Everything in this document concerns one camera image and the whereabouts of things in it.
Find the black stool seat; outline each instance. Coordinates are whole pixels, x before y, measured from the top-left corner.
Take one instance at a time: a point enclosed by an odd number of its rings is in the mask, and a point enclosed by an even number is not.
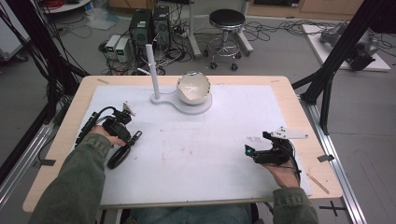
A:
[[[245,22],[244,14],[232,9],[219,9],[209,16],[210,24],[221,30],[235,30]]]

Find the hand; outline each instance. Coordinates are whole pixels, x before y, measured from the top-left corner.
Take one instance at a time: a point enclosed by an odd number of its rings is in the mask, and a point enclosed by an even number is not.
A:
[[[111,136],[108,132],[106,132],[105,128],[101,125],[95,125],[92,130],[90,130],[90,133],[99,133],[102,136],[106,137],[108,141],[111,143],[111,147],[114,147],[114,145],[118,145],[120,147],[125,146],[125,142],[122,141],[120,138],[117,136]]]
[[[273,176],[281,188],[299,188],[300,185],[295,174],[291,160],[277,166],[275,164],[262,164]]]

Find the white paper sheet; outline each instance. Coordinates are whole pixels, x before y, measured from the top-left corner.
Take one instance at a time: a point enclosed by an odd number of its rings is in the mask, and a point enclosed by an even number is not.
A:
[[[161,86],[160,91],[175,88]],[[271,174],[245,155],[245,145],[270,149],[262,132],[286,126],[272,88],[214,85],[211,92],[211,108],[189,116],[171,105],[152,104],[150,86],[96,89],[81,127],[93,111],[110,105],[121,110],[128,101],[136,116],[127,128],[131,134],[143,132],[119,167],[106,168],[101,205],[272,198],[278,186]],[[302,188],[311,195],[304,171],[302,178]]]

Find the computer tower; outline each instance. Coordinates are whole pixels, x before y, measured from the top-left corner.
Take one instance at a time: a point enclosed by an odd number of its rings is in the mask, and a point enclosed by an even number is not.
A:
[[[129,25],[134,57],[136,63],[147,60],[146,45],[153,44],[154,24],[150,9],[138,8],[134,10],[131,24]]]
[[[153,22],[150,9],[139,8],[134,11],[129,33],[132,41],[138,46],[145,46],[152,43],[153,39]]]
[[[154,34],[157,40],[157,49],[171,47],[169,6],[156,6],[153,11]]]

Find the person's left hand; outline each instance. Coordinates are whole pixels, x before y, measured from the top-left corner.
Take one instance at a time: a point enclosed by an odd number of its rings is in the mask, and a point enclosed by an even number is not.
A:
[[[111,147],[114,147],[114,145],[118,145],[120,147],[125,146],[125,142],[122,141],[120,138],[117,136],[111,136],[108,132],[106,132],[105,128],[101,125],[95,125],[92,130],[90,130],[90,133],[99,133],[102,136],[106,137],[108,141],[111,143]]]

